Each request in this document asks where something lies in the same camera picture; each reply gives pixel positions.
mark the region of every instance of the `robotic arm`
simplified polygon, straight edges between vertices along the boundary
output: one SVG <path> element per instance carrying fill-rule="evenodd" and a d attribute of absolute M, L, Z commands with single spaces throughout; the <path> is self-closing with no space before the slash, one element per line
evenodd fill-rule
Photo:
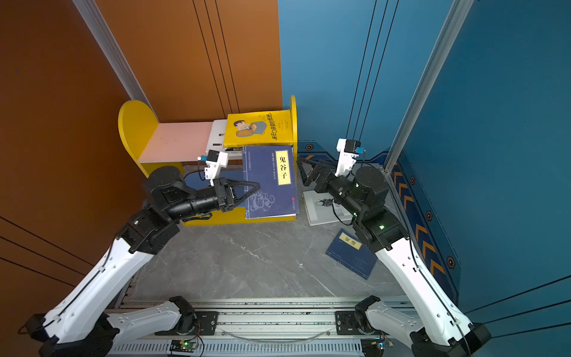
<path fill-rule="evenodd" d="M 235 188 L 252 190 L 236 197 Z M 43 342 L 42 357 L 105 356 L 114 347 L 157 331 L 188 334 L 196 315 L 181 296 L 127 314 L 102 311 L 131 277 L 178 232 L 177 224 L 233 210 L 260 188 L 258 183 L 217 178 L 212 186 L 186 186 L 180 171 L 161 167 L 144 184 L 148 203 L 117 232 L 110 248 L 75 289 L 46 314 L 33 315 L 28 334 Z"/>
<path fill-rule="evenodd" d="M 358 141 L 340 139 L 337 168 L 329 162 L 301 157 L 297 163 L 305 186 L 315 182 L 316 192 L 328 192 L 353 213 L 357 237 L 395 276 L 421 319 L 413 320 L 370 296 L 355 307 L 361 331 L 385 331 L 410 347 L 417 357 L 471 357 L 490 339 L 489 331 L 483 324 L 472 323 L 448 298 L 419 258 L 405 227 L 385 208 L 389 186 L 382 173 L 372 166 L 361 166 L 352 180 L 344 176 L 353 167 L 355 156 L 350 160 L 343 157 L 347 151 L 357 154 L 359 147 Z M 311 166 L 309 174 L 304 164 Z"/>
<path fill-rule="evenodd" d="M 347 175 L 362 153 L 360 142 L 338 143 L 337 168 L 328 162 L 298 158 L 305 186 L 315 182 L 316 192 L 328 192 L 336 203 L 353 214 L 352 225 L 395 276 L 413 303 L 421 321 L 412 320 L 375 296 L 355 307 L 355 317 L 365 334 L 382 330 L 409 346 L 417 357 L 471 357 L 489 339 L 483 324 L 472 323 L 446 296 L 416 250 L 407 230 L 385 206 L 389 186 L 374 167 L 360 167 Z M 157 331 L 188 334 L 196 314 L 181 296 L 159 306 L 125 314 L 105 314 L 104 309 L 131 277 L 179 232 L 177 224 L 209 219 L 212 212 L 231 211 L 250 195 L 255 182 L 215 178 L 224 158 L 212 158 L 211 186 L 195 190 L 184 184 L 172 166 L 155 170 L 144 184 L 148 203 L 117 232 L 110 248 L 73 291 L 46 314 L 33 315 L 25 327 L 43 342 L 42 357 L 103 357 L 113 347 Z M 304 165 L 310 165 L 307 174 Z M 237 197 L 235 188 L 250 186 Z"/>

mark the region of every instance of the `stacked books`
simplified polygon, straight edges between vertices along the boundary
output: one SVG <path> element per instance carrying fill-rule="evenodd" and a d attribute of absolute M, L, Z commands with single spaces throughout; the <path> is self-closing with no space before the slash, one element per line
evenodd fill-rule
<path fill-rule="evenodd" d="M 293 145 L 289 110 L 228 114 L 224 147 Z"/>
<path fill-rule="evenodd" d="M 245 202 L 246 219 L 295 216 L 299 203 L 292 146 L 244 146 L 242 155 L 244 180 L 260 184 Z"/>

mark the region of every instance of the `book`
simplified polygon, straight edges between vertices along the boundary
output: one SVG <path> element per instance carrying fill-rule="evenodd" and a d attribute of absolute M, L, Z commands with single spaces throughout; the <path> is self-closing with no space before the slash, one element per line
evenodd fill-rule
<path fill-rule="evenodd" d="M 293 145 L 289 110 L 228 114 L 224 147 Z"/>
<path fill-rule="evenodd" d="M 377 262 L 377 256 L 366 245 L 343 229 L 337 233 L 325 253 L 364 279 L 369 279 Z"/>
<path fill-rule="evenodd" d="M 333 214 L 333 209 L 342 222 L 348 223 L 353 218 L 351 213 L 342 205 L 335 203 L 333 197 L 327 192 L 318 194 L 313 190 L 305 191 L 303 192 L 303 201 L 310 226 L 339 222 Z"/>
<path fill-rule="evenodd" d="M 244 146 L 244 180 L 260 189 L 246 200 L 246 219 L 293 216 L 299 212 L 293 148 Z"/>

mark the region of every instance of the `marble floor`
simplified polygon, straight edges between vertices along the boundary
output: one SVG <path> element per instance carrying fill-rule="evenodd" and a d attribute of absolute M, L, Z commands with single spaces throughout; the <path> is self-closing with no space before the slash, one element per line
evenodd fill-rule
<path fill-rule="evenodd" d="M 293 222 L 181 226 L 139 271 L 130 300 L 404 295 L 382 263 L 365 280 L 325 254 L 341 228 L 354 234 L 310 227 L 303 200 Z"/>

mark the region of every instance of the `blue book on floor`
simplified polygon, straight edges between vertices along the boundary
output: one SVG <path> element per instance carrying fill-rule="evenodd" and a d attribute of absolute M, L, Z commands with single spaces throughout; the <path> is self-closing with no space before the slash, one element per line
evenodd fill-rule
<path fill-rule="evenodd" d="M 244 146 L 242 158 L 244 180 L 260 184 L 246 200 L 246 219 L 296 215 L 299 204 L 292 146 Z"/>
<path fill-rule="evenodd" d="M 365 279 L 369 279 L 377 262 L 377 256 L 366 245 L 343 229 L 337 233 L 325 253 Z"/>

